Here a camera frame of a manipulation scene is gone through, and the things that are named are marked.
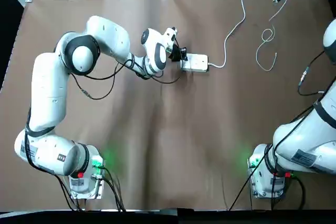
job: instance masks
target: electrical cord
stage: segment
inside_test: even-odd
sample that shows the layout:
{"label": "electrical cord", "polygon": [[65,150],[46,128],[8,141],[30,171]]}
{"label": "electrical cord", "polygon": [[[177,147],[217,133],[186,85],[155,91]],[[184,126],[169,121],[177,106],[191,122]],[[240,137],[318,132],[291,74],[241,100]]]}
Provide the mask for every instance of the electrical cord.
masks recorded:
{"label": "electrical cord", "polygon": [[113,87],[114,87],[114,83],[115,83],[115,75],[126,65],[126,63],[127,63],[127,61],[118,69],[118,71],[117,71],[117,67],[118,67],[118,65],[119,65],[119,63],[116,65],[116,67],[115,67],[115,69],[114,69],[114,74],[113,74],[113,83],[112,83],[112,86],[111,86],[111,89],[109,90],[109,92],[107,93],[107,94],[105,94],[104,96],[102,96],[102,97],[99,97],[99,98],[94,98],[94,97],[92,97],[85,89],[83,89],[82,87],[81,87],[81,85],[79,84],[79,82],[78,82],[78,80],[77,80],[77,78],[76,78],[76,76],[73,74],[73,73],[71,73],[71,75],[72,75],[72,77],[74,78],[74,80],[75,80],[75,82],[76,82],[76,84],[77,84],[77,86],[79,87],[79,89],[82,91],[82,93],[83,94],[85,94],[88,98],[90,98],[90,99],[92,99],[92,100],[102,100],[102,99],[104,99],[104,98],[106,98],[111,92],[112,92],[112,89],[113,89]]}
{"label": "electrical cord", "polygon": [[251,181],[248,181],[248,190],[249,190],[249,196],[250,196],[250,205],[251,205],[251,211],[253,210],[253,206],[252,206],[252,193],[251,193]]}
{"label": "electrical cord", "polygon": [[215,68],[223,68],[226,64],[226,58],[227,58],[227,54],[226,54],[226,42],[228,40],[228,38],[231,36],[231,34],[236,30],[236,28],[244,22],[245,18],[246,18],[246,13],[245,13],[245,7],[244,7],[244,1],[241,0],[241,7],[243,9],[243,13],[244,13],[244,16],[242,18],[241,21],[238,22],[238,24],[229,32],[229,34],[226,36],[225,40],[224,40],[224,63],[221,65],[221,66],[218,66],[216,64],[213,64],[213,63],[208,63],[209,66],[213,66]]}
{"label": "electrical cord", "polygon": [[299,85],[298,85],[298,93],[299,95],[302,95],[304,97],[308,97],[310,95],[315,95],[315,94],[323,94],[324,91],[317,91],[317,92],[313,92],[313,93],[308,93],[308,94],[303,94],[301,93],[300,91],[300,88],[301,88],[301,85],[303,84],[305,78],[306,78],[306,75],[308,74],[308,71],[309,71],[309,68],[310,66],[314,63],[314,61],[316,61],[322,54],[324,53],[324,51],[320,52],[314,59],[311,60],[311,62],[308,64],[308,66],[306,67],[305,71],[303,72],[302,76],[301,76],[301,79],[300,79],[300,82],[299,82]]}
{"label": "electrical cord", "polygon": [[[268,20],[269,22],[271,22],[272,21],[272,19],[273,18],[275,18],[278,14],[279,14],[279,12],[282,10],[282,8],[285,6],[285,4],[286,4],[286,2],[287,2],[287,0],[285,0],[285,2],[283,3],[283,5],[280,7],[280,9]],[[267,28],[267,29],[265,29],[263,32],[262,32],[262,34],[261,34],[261,39],[262,39],[262,43],[260,44],[260,46],[257,48],[257,51],[256,51],[256,61],[257,61],[257,64],[262,68],[262,70],[263,71],[265,71],[265,72],[269,72],[269,71],[271,71],[272,69],[273,69],[273,67],[274,67],[274,64],[275,64],[275,62],[276,62],[276,60],[277,60],[277,53],[275,53],[275,57],[274,57],[274,60],[273,60],[273,64],[272,64],[272,66],[269,68],[269,69],[265,69],[260,63],[259,63],[259,61],[258,61],[258,51],[259,51],[259,49],[263,46],[263,44],[265,44],[265,43],[268,43],[268,42],[271,42],[273,39],[274,39],[274,37],[275,37],[275,28],[274,28],[274,25],[273,24],[271,24],[272,25],[272,29],[270,29],[270,28]],[[264,34],[265,34],[265,32],[267,32],[267,31],[270,31],[271,32],[271,34],[269,35],[269,37],[267,38],[267,39],[265,39],[264,38]]]}
{"label": "electrical cord", "polygon": [[115,193],[114,198],[115,198],[115,203],[117,205],[118,210],[126,211],[126,209],[124,207],[124,203],[123,203],[122,197],[121,197],[121,187],[120,187],[119,178],[115,174],[115,176],[117,178],[117,183],[116,183],[114,181],[113,177],[112,177],[112,174],[110,173],[110,171],[106,167],[102,166],[102,167],[99,167],[99,168],[105,170],[109,174],[109,176],[111,178],[111,186],[113,187],[114,191],[115,191],[115,188],[117,188],[117,192],[118,193]]}
{"label": "electrical cord", "polygon": [[115,187],[111,184],[111,182],[109,182],[108,179],[103,178],[103,180],[109,185],[109,187],[110,187],[111,190],[113,191],[114,196],[115,196],[115,201],[116,201],[118,210],[121,209],[123,212],[126,212],[125,207],[124,207],[123,204],[120,202],[119,198],[116,196],[117,192],[115,191],[115,190],[116,190]]}
{"label": "electrical cord", "polygon": [[303,182],[297,176],[292,176],[291,179],[296,180],[301,187],[302,196],[301,196],[301,202],[300,202],[298,210],[302,210],[306,203],[306,188],[304,187]]}

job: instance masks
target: black band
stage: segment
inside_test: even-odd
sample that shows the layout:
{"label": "black band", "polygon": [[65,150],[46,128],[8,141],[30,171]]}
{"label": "black band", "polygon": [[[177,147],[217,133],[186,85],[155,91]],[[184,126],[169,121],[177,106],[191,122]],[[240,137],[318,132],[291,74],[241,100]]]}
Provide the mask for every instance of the black band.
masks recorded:
{"label": "black band", "polygon": [[156,44],[155,53],[154,53],[154,61],[155,61],[157,68],[159,68],[160,70],[163,70],[164,67],[166,66],[166,62],[161,61],[161,57],[160,57],[161,47],[163,47],[164,49],[164,46],[162,44],[160,43]]}
{"label": "black band", "polygon": [[331,127],[336,129],[336,120],[333,117],[331,117],[331,115],[329,115],[327,111],[325,111],[324,107],[322,106],[322,103],[317,101],[313,104],[313,106],[319,117],[321,117],[321,119],[324,120],[326,123],[328,123]]}
{"label": "black band", "polygon": [[86,147],[86,145],[81,144],[81,143],[78,143],[78,144],[80,144],[84,148],[84,151],[85,151],[85,160],[84,160],[84,163],[83,163],[82,167],[77,171],[77,173],[84,173],[86,171],[86,169],[88,168],[88,165],[89,165],[89,159],[90,159],[90,157],[89,157],[89,150]]}
{"label": "black band", "polygon": [[265,151],[264,151],[264,154],[265,154],[265,165],[267,167],[267,169],[269,170],[270,173],[272,174],[276,174],[277,177],[284,177],[285,175],[285,171],[282,169],[282,167],[277,164],[276,165],[276,168],[272,166],[271,164],[271,161],[269,160],[269,157],[268,157],[268,150],[272,148],[272,145],[271,144],[267,144],[266,148],[265,148]]}
{"label": "black band", "polygon": [[73,172],[70,176],[72,178],[78,178],[78,174],[79,173],[84,173],[86,171],[86,169],[88,168],[88,165],[89,165],[89,160],[90,160],[90,154],[89,154],[89,150],[88,148],[86,147],[86,145],[84,144],[81,144],[81,143],[78,143],[80,144],[81,146],[83,146],[84,148],[84,151],[85,151],[85,160],[84,160],[84,163],[82,165],[82,167],[76,171],[76,172]]}
{"label": "black band", "polygon": [[147,39],[149,37],[149,30],[146,29],[143,33],[142,33],[142,36],[141,36],[141,44],[145,44]]}
{"label": "black band", "polygon": [[134,54],[131,54],[131,56],[132,56],[132,63],[128,68],[132,70],[134,68],[134,65],[135,65],[135,58],[134,58]]}
{"label": "black band", "polygon": [[32,131],[29,127],[30,115],[31,115],[31,106],[29,107],[28,119],[27,119],[26,128],[25,128],[25,131],[27,132],[28,136],[32,136],[32,137],[43,136],[43,135],[49,133],[50,131],[52,131],[55,128],[55,126],[53,126],[53,127],[48,127],[48,128],[46,128],[42,131]]}
{"label": "black band", "polygon": [[[80,46],[85,46],[85,47],[89,48],[89,50],[92,52],[92,55],[93,55],[92,66],[86,72],[81,72],[81,71],[77,70],[74,67],[74,63],[72,61],[73,52]],[[71,41],[69,41],[69,43],[65,47],[64,55],[65,55],[64,56],[64,61],[67,65],[67,67],[74,74],[76,74],[78,76],[85,76],[85,75],[89,74],[93,70],[93,68],[95,67],[96,62],[98,60],[98,57],[100,55],[100,48],[99,48],[98,42],[96,41],[95,38],[93,38],[91,35],[84,35],[84,36],[76,37],[76,38],[72,39]]]}

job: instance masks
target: power strip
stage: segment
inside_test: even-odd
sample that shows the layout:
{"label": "power strip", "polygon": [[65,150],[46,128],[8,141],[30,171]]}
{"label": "power strip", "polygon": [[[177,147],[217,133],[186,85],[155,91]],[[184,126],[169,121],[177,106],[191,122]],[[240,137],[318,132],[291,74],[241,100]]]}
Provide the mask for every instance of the power strip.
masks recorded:
{"label": "power strip", "polygon": [[207,55],[187,54],[187,59],[188,60],[180,61],[180,67],[182,70],[201,73],[208,71]]}

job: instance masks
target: black cable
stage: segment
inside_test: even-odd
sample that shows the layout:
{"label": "black cable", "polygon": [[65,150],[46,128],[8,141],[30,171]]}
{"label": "black cable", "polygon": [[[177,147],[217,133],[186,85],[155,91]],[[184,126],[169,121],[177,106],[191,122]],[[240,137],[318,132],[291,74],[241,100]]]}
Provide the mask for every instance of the black cable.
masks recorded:
{"label": "black cable", "polygon": [[305,78],[306,78],[306,75],[308,74],[308,71],[309,71],[310,66],[311,66],[311,65],[314,63],[314,61],[316,61],[316,60],[317,60],[323,53],[324,53],[324,51],[320,52],[314,59],[312,59],[312,60],[310,61],[310,63],[308,64],[308,66],[306,67],[305,71],[303,72],[303,74],[302,74],[302,76],[301,76],[301,79],[300,79],[300,81],[299,81],[299,84],[298,84],[298,93],[299,93],[299,95],[302,95],[302,96],[307,97],[307,96],[310,96],[310,95],[315,95],[315,94],[319,94],[319,93],[320,93],[319,91],[317,91],[317,92],[313,92],[313,93],[303,94],[303,93],[301,93],[300,88],[301,88],[301,85],[303,84],[303,82],[304,82],[304,80],[305,80]]}
{"label": "black cable", "polygon": [[81,91],[82,91],[88,98],[90,98],[90,99],[92,99],[92,100],[102,100],[102,99],[106,98],[106,97],[112,92],[112,89],[113,89],[113,87],[114,87],[114,83],[115,83],[115,75],[116,75],[116,72],[117,72],[117,67],[118,67],[118,65],[119,65],[119,63],[116,65],[116,67],[115,67],[115,69],[114,69],[113,83],[112,83],[112,86],[111,86],[110,91],[109,91],[106,95],[104,95],[104,96],[102,96],[102,97],[99,97],[99,98],[94,98],[94,97],[92,97],[92,96],[91,96],[85,89],[83,89],[83,88],[80,86],[80,84],[79,84],[78,81],[77,81],[76,76],[75,76],[73,73],[71,73],[71,75],[72,75],[72,77],[74,78],[74,80],[75,80],[77,86],[80,88],[80,90],[81,90]]}
{"label": "black cable", "polygon": [[251,206],[251,211],[253,210],[253,206],[252,206],[252,192],[251,192],[251,182],[250,180],[248,181],[248,190],[250,191],[250,206]]}
{"label": "black cable", "polygon": [[296,180],[301,187],[302,196],[301,196],[301,202],[300,202],[298,210],[302,210],[306,203],[306,188],[304,187],[303,182],[297,176],[293,176],[291,177],[291,179]]}
{"label": "black cable", "polygon": [[117,188],[117,191],[118,191],[118,194],[115,195],[114,197],[115,197],[115,198],[118,197],[121,208],[124,208],[124,203],[123,203],[122,196],[121,196],[121,187],[120,187],[120,181],[119,181],[119,178],[118,178],[117,175],[116,175],[117,182],[118,182],[118,183],[117,183],[117,186],[116,186],[116,183],[115,183],[115,181],[114,181],[114,179],[113,179],[113,177],[112,177],[110,171],[109,171],[106,167],[100,167],[100,168],[101,168],[101,169],[104,169],[104,170],[107,171],[107,173],[109,174],[109,176],[110,176],[110,178],[111,178],[111,185],[112,185],[114,188],[116,187],[116,188]]}
{"label": "black cable", "polygon": [[292,121],[290,121],[290,123],[296,121],[297,119],[299,119],[303,114],[305,114],[307,111],[312,110],[314,108],[313,105],[310,105],[308,108],[306,108],[305,110],[303,110],[300,114],[298,114]]}
{"label": "black cable", "polygon": [[132,61],[132,60],[129,59],[129,60],[125,61],[125,63],[121,66],[121,68],[118,69],[115,73],[111,74],[110,76],[103,77],[103,78],[92,77],[92,76],[85,76],[85,77],[86,77],[86,78],[89,78],[89,79],[92,79],[92,80],[99,80],[99,81],[110,79],[110,78],[114,77],[117,73],[119,73],[119,71],[120,71],[121,69],[123,69],[123,67],[125,67],[125,65],[126,65],[128,62],[130,62],[130,61]]}
{"label": "black cable", "polygon": [[161,78],[161,77],[163,77],[163,70],[161,71],[161,75],[160,75],[160,76],[154,76],[154,77],[156,77],[156,78]]}
{"label": "black cable", "polygon": [[[277,165],[278,165],[278,157],[275,156],[275,170],[277,170]],[[273,174],[273,181],[272,181],[272,190],[271,190],[271,211],[274,209],[275,205],[275,200],[274,200],[274,186],[275,186],[275,180],[276,180],[276,174]]]}
{"label": "black cable", "polygon": [[252,177],[253,173],[256,171],[256,169],[259,167],[259,165],[262,163],[262,161],[265,159],[267,153],[269,152],[269,150],[263,155],[263,157],[261,158],[260,162],[256,165],[256,168],[251,172],[251,174],[248,176],[247,180],[245,181],[245,183],[243,184],[243,186],[241,187],[237,197],[235,198],[235,200],[233,201],[232,205],[229,208],[229,211],[232,210],[233,206],[235,205],[236,201],[238,200],[238,198],[240,197],[240,194],[242,193],[242,191],[244,190],[246,184],[249,182],[250,178]]}
{"label": "black cable", "polygon": [[[109,187],[111,188],[111,190],[113,191],[114,195],[116,195],[116,189],[114,188],[114,186],[111,184],[111,182],[109,182],[108,179],[106,178],[103,178],[103,180],[109,185]],[[124,208],[124,206],[121,204],[120,200],[118,197],[115,197],[115,200],[116,200],[116,204],[117,204],[117,207],[120,207],[120,209],[123,211],[123,212],[126,212],[126,209]]]}

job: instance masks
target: robot label sticker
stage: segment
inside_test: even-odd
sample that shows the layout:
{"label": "robot label sticker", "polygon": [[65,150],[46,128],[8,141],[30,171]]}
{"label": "robot label sticker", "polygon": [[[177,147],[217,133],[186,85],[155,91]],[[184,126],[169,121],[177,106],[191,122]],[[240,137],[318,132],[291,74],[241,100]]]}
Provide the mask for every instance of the robot label sticker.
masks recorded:
{"label": "robot label sticker", "polygon": [[[37,152],[37,147],[34,146],[28,146],[29,152],[30,152],[30,157],[32,158],[31,160],[35,162],[35,154]],[[22,142],[21,143],[21,149],[20,149],[20,155],[24,158],[26,158],[26,152],[25,152],[25,145]]]}
{"label": "robot label sticker", "polygon": [[72,179],[71,180],[72,186],[83,186],[84,185],[84,179],[78,178],[78,179]]}
{"label": "robot label sticker", "polygon": [[276,178],[274,185],[283,185],[285,182],[285,178]]}
{"label": "robot label sticker", "polygon": [[316,160],[316,156],[298,149],[291,160],[299,165],[311,167]]}
{"label": "robot label sticker", "polygon": [[60,161],[64,162],[64,161],[65,161],[65,158],[66,158],[65,155],[58,154],[57,160],[60,160]]}

